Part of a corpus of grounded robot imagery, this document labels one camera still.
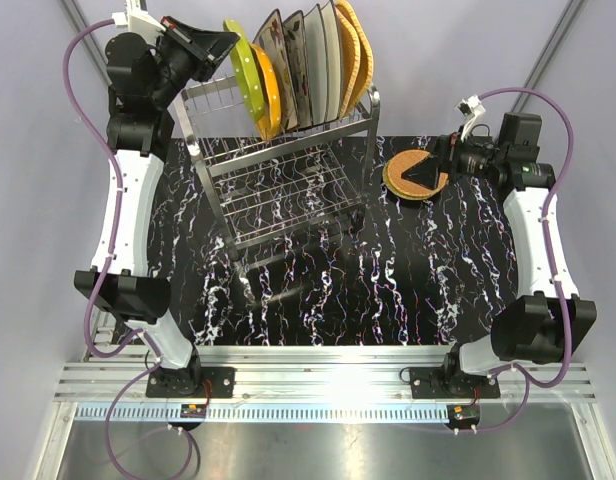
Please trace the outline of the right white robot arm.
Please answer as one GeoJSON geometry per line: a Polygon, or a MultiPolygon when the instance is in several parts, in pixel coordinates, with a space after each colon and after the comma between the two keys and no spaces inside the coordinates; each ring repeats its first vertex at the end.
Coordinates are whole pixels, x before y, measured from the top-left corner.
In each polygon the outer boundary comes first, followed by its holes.
{"type": "Polygon", "coordinates": [[[412,368],[413,396],[427,387],[450,398],[496,398],[498,375],[522,363],[559,365],[552,380],[528,380],[551,388],[596,321],[595,303],[581,298],[565,260],[558,179],[551,165],[537,160],[541,126],[538,115],[507,113],[497,137],[474,135],[465,125],[440,136],[432,151],[401,152],[384,168],[385,185],[408,200],[436,194],[457,177],[488,180],[502,202],[517,260],[516,300],[493,319],[486,337],[452,347],[439,367],[412,368]]]}

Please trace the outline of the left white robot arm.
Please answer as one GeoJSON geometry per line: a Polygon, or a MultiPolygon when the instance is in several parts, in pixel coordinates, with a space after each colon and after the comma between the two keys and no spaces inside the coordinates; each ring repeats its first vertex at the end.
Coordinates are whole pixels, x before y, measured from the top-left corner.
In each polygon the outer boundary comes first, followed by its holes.
{"type": "Polygon", "coordinates": [[[171,16],[129,14],[113,19],[127,30],[105,47],[109,121],[96,136],[110,165],[102,236],[88,270],[74,274],[75,288],[92,310],[110,314],[155,357],[149,369],[152,397],[210,397],[230,384],[232,370],[204,367],[169,310],[171,285],[150,275],[147,236],[156,188],[163,173],[174,120],[168,108],[188,81],[212,77],[239,37],[190,27],[171,16]]]}

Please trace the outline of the woven bamboo plate green rim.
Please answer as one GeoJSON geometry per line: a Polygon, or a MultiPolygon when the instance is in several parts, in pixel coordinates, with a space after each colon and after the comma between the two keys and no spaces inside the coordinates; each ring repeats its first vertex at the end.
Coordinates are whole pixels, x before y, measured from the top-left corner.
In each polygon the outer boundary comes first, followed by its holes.
{"type": "Polygon", "coordinates": [[[440,192],[440,188],[428,189],[420,184],[402,181],[398,175],[400,167],[389,161],[383,168],[382,178],[387,189],[399,198],[412,201],[423,201],[432,198],[440,192]]]}

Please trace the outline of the woven orange rattan plate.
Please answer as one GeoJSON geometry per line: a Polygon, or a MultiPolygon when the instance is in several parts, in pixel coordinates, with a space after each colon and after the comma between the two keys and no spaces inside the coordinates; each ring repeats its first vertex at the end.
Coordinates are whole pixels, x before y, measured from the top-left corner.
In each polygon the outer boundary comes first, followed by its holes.
{"type": "Polygon", "coordinates": [[[448,182],[448,174],[439,171],[434,156],[420,149],[396,154],[384,166],[382,176],[386,187],[406,200],[429,199],[448,182]]]}

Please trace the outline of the green polka dot plate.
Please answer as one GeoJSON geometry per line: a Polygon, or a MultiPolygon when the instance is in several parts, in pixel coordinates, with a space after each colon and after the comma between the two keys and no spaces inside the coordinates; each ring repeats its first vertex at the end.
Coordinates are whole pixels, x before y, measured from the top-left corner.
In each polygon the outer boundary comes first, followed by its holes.
{"type": "Polygon", "coordinates": [[[239,36],[229,56],[243,103],[250,118],[257,123],[264,115],[265,100],[253,50],[247,35],[237,21],[225,19],[223,28],[226,32],[239,36]]]}

